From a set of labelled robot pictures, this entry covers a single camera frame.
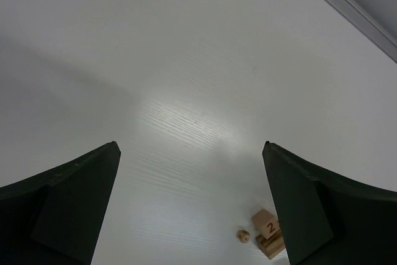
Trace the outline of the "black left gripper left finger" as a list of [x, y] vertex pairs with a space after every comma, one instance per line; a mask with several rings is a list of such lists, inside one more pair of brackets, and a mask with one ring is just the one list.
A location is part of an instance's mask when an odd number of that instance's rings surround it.
[[115, 141], [1, 188], [1, 264], [90, 264], [120, 162]]

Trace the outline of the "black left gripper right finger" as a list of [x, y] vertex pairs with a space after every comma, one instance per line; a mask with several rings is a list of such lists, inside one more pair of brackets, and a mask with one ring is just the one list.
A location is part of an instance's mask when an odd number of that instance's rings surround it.
[[267, 141], [267, 180], [290, 264], [396, 264], [396, 193]]

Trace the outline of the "dark-sided wood block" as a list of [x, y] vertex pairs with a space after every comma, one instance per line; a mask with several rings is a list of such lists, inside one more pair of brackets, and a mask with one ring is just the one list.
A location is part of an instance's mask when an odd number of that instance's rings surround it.
[[281, 231], [278, 231], [269, 239], [264, 238], [263, 235], [258, 235], [255, 240], [257, 247], [269, 260], [274, 259], [276, 255], [285, 249], [285, 243]]

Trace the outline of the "wood cube with letter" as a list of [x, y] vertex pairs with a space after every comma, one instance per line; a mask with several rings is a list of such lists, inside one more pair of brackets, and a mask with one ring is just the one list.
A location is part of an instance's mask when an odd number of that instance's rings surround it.
[[278, 218], [266, 209], [262, 209], [253, 215], [252, 223], [265, 239], [269, 239], [280, 231]]

